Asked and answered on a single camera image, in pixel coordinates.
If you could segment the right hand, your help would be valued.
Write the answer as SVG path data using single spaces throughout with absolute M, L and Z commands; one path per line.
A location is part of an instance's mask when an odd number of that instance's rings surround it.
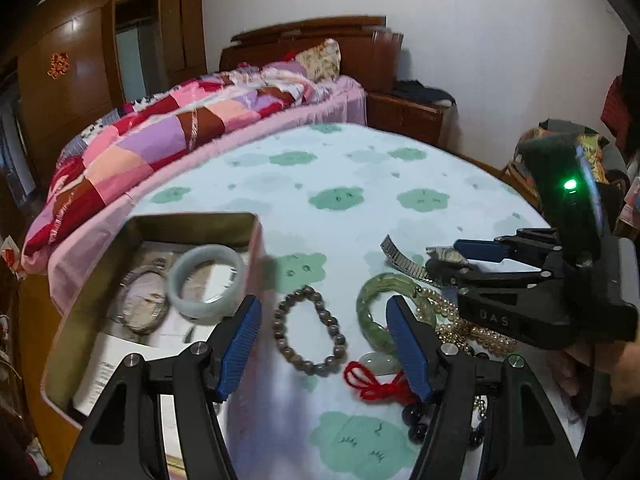
M 625 405 L 639 400 L 639 344 L 615 341 L 612 344 L 578 342 L 562 351 L 551 351 L 548 357 L 551 375 L 569 396 L 580 390 L 576 365 L 594 364 L 597 372 L 610 376 L 612 404 Z

